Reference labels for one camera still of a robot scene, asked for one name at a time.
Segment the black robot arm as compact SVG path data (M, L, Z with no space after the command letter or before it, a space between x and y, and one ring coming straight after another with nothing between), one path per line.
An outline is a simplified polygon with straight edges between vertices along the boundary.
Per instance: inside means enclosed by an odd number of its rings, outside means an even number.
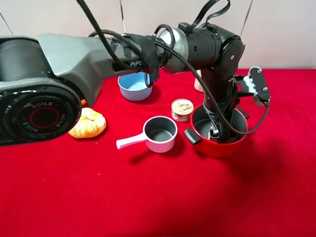
M221 27L192 29L183 23L160 34L125 34L107 42L122 65L97 37L1 37L0 144L40 142L67 133L80 118L81 100L93 106L108 78L146 72L157 80L160 69L177 74L193 67L228 80L245 49L238 35Z

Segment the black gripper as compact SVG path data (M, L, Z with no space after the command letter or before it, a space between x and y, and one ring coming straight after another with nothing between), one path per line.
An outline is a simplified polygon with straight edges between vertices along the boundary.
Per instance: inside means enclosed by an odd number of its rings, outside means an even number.
M220 74L202 74L202 82L204 106L211 113L215 122L210 126L210 129L213 130L214 134L218 134L218 139L221 135L221 143L235 142L237 135L229 130L229 128L233 128L231 124L233 111L240 102L235 77L224 77Z

